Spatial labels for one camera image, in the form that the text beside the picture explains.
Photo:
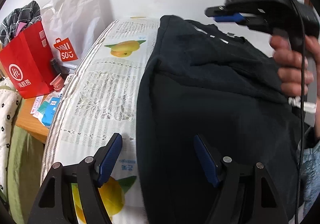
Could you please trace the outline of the person's right hand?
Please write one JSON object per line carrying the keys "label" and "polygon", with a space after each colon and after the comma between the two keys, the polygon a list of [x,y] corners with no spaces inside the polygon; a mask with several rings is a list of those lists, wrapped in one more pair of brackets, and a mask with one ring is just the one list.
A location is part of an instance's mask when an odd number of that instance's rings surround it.
{"label": "person's right hand", "polygon": [[[292,51],[285,38],[273,35],[270,39],[270,46],[274,49],[273,58],[280,65],[278,76],[281,80],[281,90],[287,96],[298,96],[301,94],[302,76],[302,54]],[[317,69],[317,112],[315,113],[314,133],[316,139],[319,139],[319,41],[313,36],[305,37],[306,50],[310,51],[316,63]],[[308,91],[309,85],[314,82],[312,72],[307,69],[304,72],[305,91]]]}

